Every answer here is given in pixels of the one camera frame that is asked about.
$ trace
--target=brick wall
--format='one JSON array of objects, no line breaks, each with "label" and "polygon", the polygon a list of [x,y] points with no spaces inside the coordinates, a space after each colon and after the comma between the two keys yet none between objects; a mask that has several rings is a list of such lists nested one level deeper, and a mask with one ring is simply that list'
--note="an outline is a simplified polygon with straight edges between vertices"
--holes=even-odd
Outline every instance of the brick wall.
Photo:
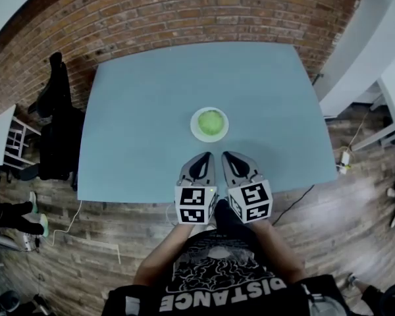
[{"label": "brick wall", "polygon": [[312,78],[358,1],[29,0],[0,33],[0,112],[17,103],[26,114],[48,81],[55,51],[67,64],[73,104],[83,109],[99,63],[171,45],[292,43]]}]

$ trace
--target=white chair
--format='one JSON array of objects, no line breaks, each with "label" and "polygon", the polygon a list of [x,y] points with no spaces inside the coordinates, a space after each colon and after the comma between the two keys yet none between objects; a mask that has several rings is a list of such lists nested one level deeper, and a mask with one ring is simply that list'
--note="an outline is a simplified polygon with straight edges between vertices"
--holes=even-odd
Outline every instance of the white chair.
[{"label": "white chair", "polygon": [[[35,163],[22,158],[22,150],[23,147],[28,147],[28,144],[24,143],[25,135],[28,130],[40,136],[41,133],[13,116],[15,109],[16,105],[12,105],[4,113],[0,114],[0,165],[8,165],[22,170],[23,167],[4,162],[5,155],[22,161],[23,163],[35,165]],[[11,128],[12,121],[21,125],[22,130]],[[13,150],[14,153],[6,151],[6,149]]]},{"label": "white chair", "polygon": [[378,140],[380,140],[383,147],[389,144],[392,140],[395,140],[395,62],[383,72],[382,76],[377,80],[377,83],[381,87],[382,97],[372,104],[370,110],[374,111],[379,105],[386,103],[392,117],[392,124],[365,140],[354,144],[351,147],[352,151],[360,150]]}]

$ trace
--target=white cable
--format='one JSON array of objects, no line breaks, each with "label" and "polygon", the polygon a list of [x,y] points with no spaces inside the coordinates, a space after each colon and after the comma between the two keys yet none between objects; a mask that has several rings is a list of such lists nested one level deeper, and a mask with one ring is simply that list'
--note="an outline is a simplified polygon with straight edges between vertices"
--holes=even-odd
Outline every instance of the white cable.
[{"label": "white cable", "polygon": [[361,126],[363,125],[364,120],[366,119],[366,117],[367,117],[367,115],[369,114],[369,112],[370,112],[370,109],[367,110],[366,114],[365,114],[364,117],[363,117],[363,120],[361,121],[361,123],[360,123],[360,125],[359,125],[359,127],[358,127],[358,129],[357,129],[357,132],[355,133],[353,139],[351,139],[350,143],[348,144],[347,151],[350,149],[350,146],[351,146],[352,142],[353,142],[353,141],[355,140],[355,138],[357,137],[358,132],[360,131]]},{"label": "white cable", "polygon": [[175,226],[175,224],[173,224],[169,218],[169,209],[170,207],[173,205],[173,203],[171,203],[170,205],[167,206],[167,208],[165,209],[165,222],[166,223],[171,223],[173,226]]},{"label": "white cable", "polygon": [[78,211],[77,211],[76,214],[74,215],[74,217],[73,217],[73,219],[72,219],[72,222],[71,222],[70,225],[68,226],[68,229],[67,229],[67,230],[61,230],[61,229],[56,229],[56,230],[54,230],[54,232],[53,232],[53,243],[52,243],[52,244],[50,244],[50,243],[42,236],[42,238],[45,240],[45,242],[46,242],[47,244],[49,244],[51,247],[54,247],[55,233],[56,233],[56,232],[62,232],[62,233],[68,233],[68,232],[69,232],[69,230],[70,230],[70,228],[71,228],[71,226],[72,226],[72,224],[73,224],[73,222],[74,222],[76,216],[77,216],[77,215],[79,214],[79,212],[80,212],[80,208],[81,208],[81,207],[82,207],[82,200],[80,201],[80,205],[79,205]]}]

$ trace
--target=white plate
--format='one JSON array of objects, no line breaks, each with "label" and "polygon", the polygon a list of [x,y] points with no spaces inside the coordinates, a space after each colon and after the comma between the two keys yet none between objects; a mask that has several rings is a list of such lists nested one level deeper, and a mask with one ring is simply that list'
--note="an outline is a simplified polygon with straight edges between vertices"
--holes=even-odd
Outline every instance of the white plate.
[{"label": "white plate", "polygon": [[[201,128],[199,127],[199,123],[198,123],[198,119],[199,116],[209,110],[215,110],[218,111],[221,116],[224,119],[224,127],[223,129],[218,133],[215,134],[213,136],[209,136],[207,134],[204,134],[201,130]],[[192,119],[190,120],[190,130],[192,131],[192,134],[200,141],[205,142],[205,143],[215,143],[221,139],[224,138],[224,136],[226,135],[226,133],[228,132],[228,118],[227,116],[218,108],[214,108],[214,107],[205,107],[202,109],[197,110],[194,115],[192,116]]]}]

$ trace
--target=table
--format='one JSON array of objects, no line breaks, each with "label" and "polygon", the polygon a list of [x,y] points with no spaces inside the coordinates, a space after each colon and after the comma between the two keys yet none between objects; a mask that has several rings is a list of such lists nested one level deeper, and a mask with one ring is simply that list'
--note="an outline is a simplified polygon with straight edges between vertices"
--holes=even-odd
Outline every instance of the table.
[{"label": "table", "polygon": [[[217,143],[190,131],[202,107],[225,112]],[[80,148],[78,199],[167,203],[182,165],[223,151],[255,159],[273,192],[336,179],[327,127],[291,45],[225,42],[156,49],[99,65]]]},{"label": "table", "polygon": [[[35,163],[22,158],[23,147],[28,147],[28,144],[24,143],[24,139],[27,130],[30,130],[40,136],[41,133],[13,116],[15,109],[16,105],[12,105],[4,113],[0,114],[0,165],[8,165],[22,170],[23,167],[5,162],[5,155],[18,161],[22,161],[23,163],[34,165]],[[19,126],[22,127],[22,130],[11,128],[12,121],[19,124]],[[15,151],[16,154],[6,151],[6,149]]]}]

